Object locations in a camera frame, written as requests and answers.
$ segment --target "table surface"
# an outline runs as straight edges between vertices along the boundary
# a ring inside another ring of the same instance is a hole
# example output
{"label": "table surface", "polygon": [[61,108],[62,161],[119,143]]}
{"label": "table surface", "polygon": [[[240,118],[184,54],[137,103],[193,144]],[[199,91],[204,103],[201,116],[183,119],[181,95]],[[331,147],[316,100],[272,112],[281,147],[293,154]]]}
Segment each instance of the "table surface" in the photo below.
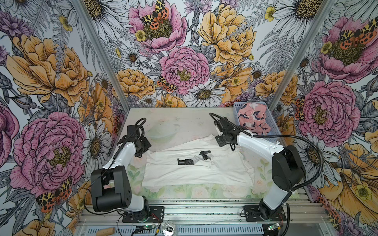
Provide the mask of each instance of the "table surface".
{"label": "table surface", "polygon": [[[146,131],[145,136],[152,144],[150,150],[164,150],[210,134],[218,135],[209,113],[227,117],[231,122],[235,121],[233,108],[131,108],[119,137],[126,135],[128,125],[133,125],[145,117],[147,121],[143,127]],[[157,138],[159,131],[169,135]],[[147,189],[141,186],[146,165],[145,157],[133,158],[127,167],[127,174],[133,193],[146,196],[147,199],[262,198],[272,184],[271,165],[260,158],[246,160],[255,168],[253,188],[219,184],[165,186],[162,183],[162,187]]]}

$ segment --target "pink patterned garment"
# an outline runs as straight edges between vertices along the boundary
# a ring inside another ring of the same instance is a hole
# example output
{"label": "pink patterned garment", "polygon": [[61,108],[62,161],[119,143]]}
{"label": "pink patterned garment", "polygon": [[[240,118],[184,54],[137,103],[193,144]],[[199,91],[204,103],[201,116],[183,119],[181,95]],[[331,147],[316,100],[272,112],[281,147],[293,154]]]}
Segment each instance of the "pink patterned garment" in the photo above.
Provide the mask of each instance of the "pink patterned garment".
{"label": "pink patterned garment", "polygon": [[240,125],[258,135],[267,135],[270,126],[266,123],[266,106],[259,103],[246,103],[238,112]]}

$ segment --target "crumpled clothing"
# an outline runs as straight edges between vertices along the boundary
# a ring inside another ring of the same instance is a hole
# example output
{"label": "crumpled clothing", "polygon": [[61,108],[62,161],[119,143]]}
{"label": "crumpled clothing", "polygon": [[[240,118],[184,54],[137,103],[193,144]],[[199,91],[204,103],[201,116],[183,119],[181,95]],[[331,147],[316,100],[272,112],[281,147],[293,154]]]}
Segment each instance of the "crumpled clothing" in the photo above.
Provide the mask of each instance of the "crumpled clothing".
{"label": "crumpled clothing", "polygon": [[259,103],[244,104],[238,112],[240,125],[257,135],[267,135],[271,128],[265,120],[266,109]]}

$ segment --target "plastic basket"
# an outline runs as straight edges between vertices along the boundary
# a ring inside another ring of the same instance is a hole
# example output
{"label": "plastic basket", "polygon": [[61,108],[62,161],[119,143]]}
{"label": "plastic basket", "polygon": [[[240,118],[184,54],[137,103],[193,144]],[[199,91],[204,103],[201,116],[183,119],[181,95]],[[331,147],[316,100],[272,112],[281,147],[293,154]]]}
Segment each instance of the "plastic basket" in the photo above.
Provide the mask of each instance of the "plastic basket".
{"label": "plastic basket", "polygon": [[[240,125],[239,117],[238,117],[237,113],[239,112],[240,108],[246,103],[258,103],[258,104],[263,104],[263,105],[266,106],[265,102],[234,102],[234,118],[235,118],[235,123],[237,125]],[[265,114],[266,114],[265,120],[271,128],[268,135],[279,135],[279,134],[281,134],[280,129],[278,128],[278,125],[276,123],[276,120],[274,119],[272,113],[268,109],[268,106],[266,108]],[[268,140],[269,142],[275,143],[277,141],[277,138],[266,138],[266,140]]]}

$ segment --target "metal post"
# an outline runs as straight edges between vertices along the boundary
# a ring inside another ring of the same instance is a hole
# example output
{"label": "metal post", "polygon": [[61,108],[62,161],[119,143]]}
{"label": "metal post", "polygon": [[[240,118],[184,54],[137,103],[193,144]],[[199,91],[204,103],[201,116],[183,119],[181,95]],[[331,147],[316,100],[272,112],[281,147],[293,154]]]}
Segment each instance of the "metal post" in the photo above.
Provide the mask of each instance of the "metal post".
{"label": "metal post", "polygon": [[77,15],[79,16],[80,21],[85,29],[85,35],[87,36],[88,40],[93,44],[94,49],[96,50],[97,56],[99,57],[102,65],[104,66],[105,72],[108,74],[110,82],[112,83],[114,90],[118,94],[118,98],[121,102],[123,109],[125,110],[126,114],[129,113],[130,105],[126,99],[126,96],[123,93],[123,90],[116,78],[114,73],[114,68],[110,63],[108,55],[102,45],[100,36],[97,34],[97,30],[93,24],[92,18],[89,15],[85,3],[82,0],[75,0],[72,1],[72,5],[74,6]]}
{"label": "metal post", "polygon": [[303,40],[301,44],[299,45],[298,50],[295,52],[295,55],[293,57],[293,60],[291,61],[289,67],[286,70],[285,75],[282,78],[282,81],[280,85],[278,86],[276,92],[274,93],[272,100],[269,103],[269,109],[272,111],[275,105],[277,105],[277,102],[280,100],[282,94],[285,92],[286,87],[291,81],[291,78],[293,77],[295,71],[297,70],[298,65],[301,63],[301,60],[303,59],[303,55],[305,54],[305,51],[310,46],[310,43],[312,43],[312,40],[314,39],[315,35],[318,33],[318,30],[320,26],[324,24],[324,20],[326,16],[331,11],[335,1],[333,0],[324,0],[322,4],[319,7],[319,10],[311,24],[311,27],[309,28],[309,31],[304,35]]}

